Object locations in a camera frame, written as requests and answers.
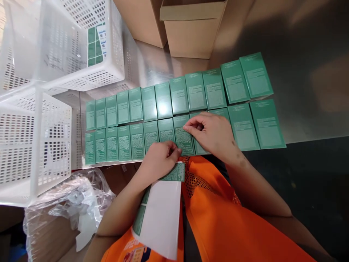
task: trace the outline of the cardboard box flap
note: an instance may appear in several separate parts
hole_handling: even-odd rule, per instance
[[[195,1],[163,0],[160,8],[160,21],[220,19],[226,5],[226,0],[211,0],[209,3],[186,4],[192,2]]]

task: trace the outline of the row of boxes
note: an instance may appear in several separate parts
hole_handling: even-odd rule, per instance
[[[171,118],[273,94],[261,53],[86,103],[87,130]]]
[[[286,147],[272,99],[208,110],[229,120],[242,151]],[[85,163],[142,160],[154,142],[172,140],[182,156],[205,155],[196,139],[183,130],[200,112],[85,134]]]

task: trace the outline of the person's left hand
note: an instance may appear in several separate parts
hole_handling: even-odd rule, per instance
[[[145,155],[135,177],[141,189],[167,175],[174,167],[182,150],[173,141],[153,143]]]

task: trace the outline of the orange safety vest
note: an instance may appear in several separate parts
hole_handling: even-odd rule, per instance
[[[201,156],[181,159],[185,165],[182,195],[185,213],[200,256],[206,261],[314,261],[291,239],[241,206],[234,189]],[[177,261],[183,261],[180,210]],[[131,228],[104,254],[102,261],[168,261],[133,238]]]

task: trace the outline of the hand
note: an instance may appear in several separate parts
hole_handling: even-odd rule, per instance
[[[181,154],[182,150],[177,148],[173,141],[153,143],[135,174],[141,189],[146,189],[153,182],[167,175]]]
[[[209,112],[201,112],[191,118],[183,127],[211,154],[226,164],[243,157],[234,140],[232,127],[223,117]]]

